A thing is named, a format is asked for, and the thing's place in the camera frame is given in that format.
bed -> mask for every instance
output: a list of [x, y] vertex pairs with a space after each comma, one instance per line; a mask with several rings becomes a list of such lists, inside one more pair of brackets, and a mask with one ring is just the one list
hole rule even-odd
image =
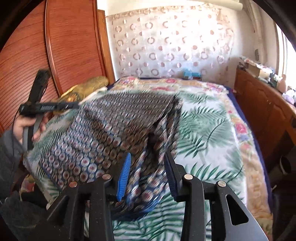
[[[178, 93], [183, 99], [179, 124], [176, 163], [202, 181], [226, 181], [247, 205], [267, 236], [271, 237], [271, 194], [268, 176], [259, 146], [230, 89], [196, 80], [121, 78], [111, 91], [165, 91]], [[89, 99], [96, 98], [94, 93]], [[59, 190], [45, 174], [39, 160], [54, 138], [68, 127], [73, 115], [67, 112], [53, 118], [34, 149], [24, 159], [25, 167], [48, 200]], [[206, 238], [211, 239], [209, 203], [206, 208]], [[88, 216], [85, 214], [85, 235]], [[176, 203], [169, 189], [155, 209], [144, 218], [114, 221], [115, 240], [179, 240], [184, 217], [184, 203]]]

bolt head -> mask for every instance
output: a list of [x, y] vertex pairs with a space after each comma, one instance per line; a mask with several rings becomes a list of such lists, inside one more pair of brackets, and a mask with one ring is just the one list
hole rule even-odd
[[104, 180], [108, 180], [108, 179], [111, 178], [111, 175], [110, 175], [110, 174], [104, 174], [104, 175], [102, 176], [102, 178], [103, 178]]
[[219, 182], [218, 182], [218, 185], [219, 185], [220, 187], [226, 187], [226, 182], [224, 182], [224, 181], [219, 181]]
[[69, 183], [69, 187], [74, 188], [77, 186], [77, 182], [73, 181]]
[[187, 180], [192, 180], [193, 176], [191, 174], [185, 174], [184, 178]]

human hand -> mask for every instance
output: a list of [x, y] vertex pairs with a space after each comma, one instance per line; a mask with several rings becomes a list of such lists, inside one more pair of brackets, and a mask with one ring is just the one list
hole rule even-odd
[[[45, 114], [41, 123], [40, 123], [40, 126], [39, 126], [39, 129], [38, 131], [33, 135], [32, 137], [32, 141], [38, 141], [39, 138], [40, 138], [40, 135], [42, 132], [44, 132], [46, 130], [46, 123], [48, 122], [49, 118], [48, 118], [48, 115]], [[18, 116], [16, 119], [15, 119], [15, 123], [14, 123], [14, 126], [13, 126], [13, 134], [15, 136], [15, 138], [22, 144], [22, 134], [24, 132], [24, 127], [27, 127], [27, 126], [33, 126], [36, 122], [36, 118], [29, 118], [29, 117], [25, 117], [25, 116]]]

blue patterned cloth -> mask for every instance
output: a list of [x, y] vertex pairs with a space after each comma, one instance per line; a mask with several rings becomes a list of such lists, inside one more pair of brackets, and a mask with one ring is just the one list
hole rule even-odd
[[113, 204], [112, 218], [141, 218], [164, 195], [164, 153], [176, 151], [181, 107], [175, 95], [107, 93], [77, 111], [69, 128], [44, 153], [40, 165], [62, 190], [72, 181], [94, 181], [130, 152], [132, 166], [125, 198]]

gold pillow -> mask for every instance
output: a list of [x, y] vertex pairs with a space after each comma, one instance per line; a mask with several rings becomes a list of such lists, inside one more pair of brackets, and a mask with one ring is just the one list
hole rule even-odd
[[[94, 91], [106, 87], [109, 84], [109, 80], [105, 76], [99, 76], [88, 79], [82, 84], [75, 85], [62, 94], [58, 98], [58, 102], [73, 102], [73, 101], [82, 101], [85, 97], [89, 96]], [[55, 111], [54, 115], [61, 114], [63, 111]]]

